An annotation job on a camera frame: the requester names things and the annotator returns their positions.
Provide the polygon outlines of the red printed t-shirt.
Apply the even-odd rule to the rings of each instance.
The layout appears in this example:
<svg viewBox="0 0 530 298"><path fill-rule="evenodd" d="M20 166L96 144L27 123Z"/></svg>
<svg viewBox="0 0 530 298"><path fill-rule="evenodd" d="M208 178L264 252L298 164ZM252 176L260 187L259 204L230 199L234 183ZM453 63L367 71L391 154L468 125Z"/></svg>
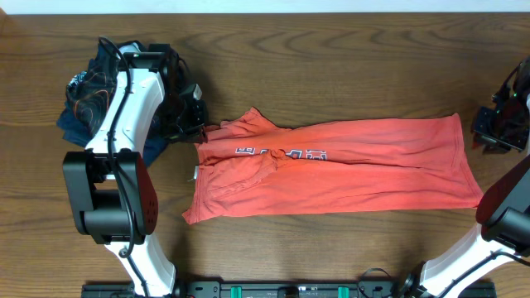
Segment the red printed t-shirt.
<svg viewBox="0 0 530 298"><path fill-rule="evenodd" d="M206 130L189 224L216 217L474 208L460 117L283 128L257 109Z"/></svg>

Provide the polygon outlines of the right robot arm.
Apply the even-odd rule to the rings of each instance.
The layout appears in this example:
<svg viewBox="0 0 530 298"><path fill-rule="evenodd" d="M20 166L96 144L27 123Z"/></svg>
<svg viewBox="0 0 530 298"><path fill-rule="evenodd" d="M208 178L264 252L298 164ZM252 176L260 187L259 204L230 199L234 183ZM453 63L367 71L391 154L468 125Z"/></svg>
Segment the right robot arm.
<svg viewBox="0 0 530 298"><path fill-rule="evenodd" d="M529 60L522 60L482 107L472 127L485 154L529 150ZM529 159L492 185L475 214L476 225L436 259L424 262L397 292L407 298L495 297L483 276L508 262L529 264Z"/></svg>

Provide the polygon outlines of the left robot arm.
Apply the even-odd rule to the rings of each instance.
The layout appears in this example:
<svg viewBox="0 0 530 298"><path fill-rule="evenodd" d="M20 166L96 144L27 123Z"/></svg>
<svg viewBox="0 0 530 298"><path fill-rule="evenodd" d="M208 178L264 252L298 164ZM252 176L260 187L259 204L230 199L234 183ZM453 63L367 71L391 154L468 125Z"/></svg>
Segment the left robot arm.
<svg viewBox="0 0 530 298"><path fill-rule="evenodd" d="M97 56L67 85L66 112L84 131L62 164L75 227L130 276L86 284L82 296L185 296L155 234L158 198L147 168L169 143L207 139L205 101L186 62L167 44L100 37Z"/></svg>

